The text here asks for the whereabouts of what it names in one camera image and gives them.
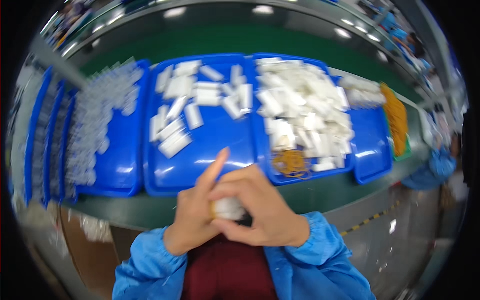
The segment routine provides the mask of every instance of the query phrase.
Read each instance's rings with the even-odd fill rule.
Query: clear plastic item
[[[97,218],[80,215],[80,227],[85,233],[87,240],[103,243],[113,242],[110,224]]]

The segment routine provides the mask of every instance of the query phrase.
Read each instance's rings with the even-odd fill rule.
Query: hand
[[[212,225],[227,239],[251,246],[294,246],[305,243],[310,226],[295,214],[256,165],[223,175],[210,192],[212,201],[237,197],[253,218],[252,227],[214,219]]]
[[[182,255],[220,233],[210,225],[212,217],[207,196],[228,155],[229,149],[222,149],[215,161],[197,179],[195,186],[179,192],[175,221],[163,234],[163,243],[169,253]]]

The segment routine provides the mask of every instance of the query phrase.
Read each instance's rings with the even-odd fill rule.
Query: blue uniform
[[[379,8],[380,13],[383,13],[384,10],[385,8],[383,7]],[[376,20],[379,17],[380,15],[378,14],[373,19]],[[392,14],[391,12],[388,12],[385,19],[380,22],[380,25],[383,26],[387,30],[387,32],[389,32],[392,27],[397,27],[394,14]]]
[[[335,226],[319,212],[304,214],[310,236],[300,247],[264,247],[280,300],[375,299],[365,277],[348,261],[350,250]],[[115,270],[114,300],[181,297],[187,254],[174,256],[163,244],[167,227],[144,232],[130,249],[131,258]]]
[[[403,41],[403,42],[407,42],[407,36],[408,36],[408,33],[406,33],[405,31],[401,30],[400,28],[397,28],[397,29],[394,29],[394,30],[391,30],[389,32],[389,35],[390,35],[390,40],[393,40],[393,37],[396,37],[398,38],[399,40]],[[394,45],[392,44],[392,42],[390,41],[385,41],[384,42],[384,47],[385,49],[387,49],[388,51],[392,51],[395,47]]]
[[[426,60],[424,59],[420,59],[420,61],[423,63],[423,65],[425,66],[425,71],[423,73],[423,75],[427,75],[428,74],[428,71],[430,70],[430,68],[432,67]]]
[[[428,164],[403,179],[402,183],[413,190],[430,190],[444,183],[455,168],[456,160],[444,147],[440,150],[434,149]]]

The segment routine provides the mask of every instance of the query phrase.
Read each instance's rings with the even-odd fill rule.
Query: floor
[[[344,236],[353,253],[351,262],[367,277],[377,299],[395,298],[422,273],[437,231],[438,199],[438,190],[414,192],[396,186],[325,213],[342,232],[400,201],[386,215]],[[37,209],[35,214],[41,215],[42,211]],[[62,255],[61,238],[57,239],[48,218],[40,227],[26,224],[24,228],[73,299],[100,299],[84,287],[70,257]]]
[[[425,268],[437,231],[439,190],[415,192],[392,187],[325,214],[341,232],[397,200],[399,206],[387,215],[344,237],[353,252],[350,261],[367,277],[377,299],[393,299]]]

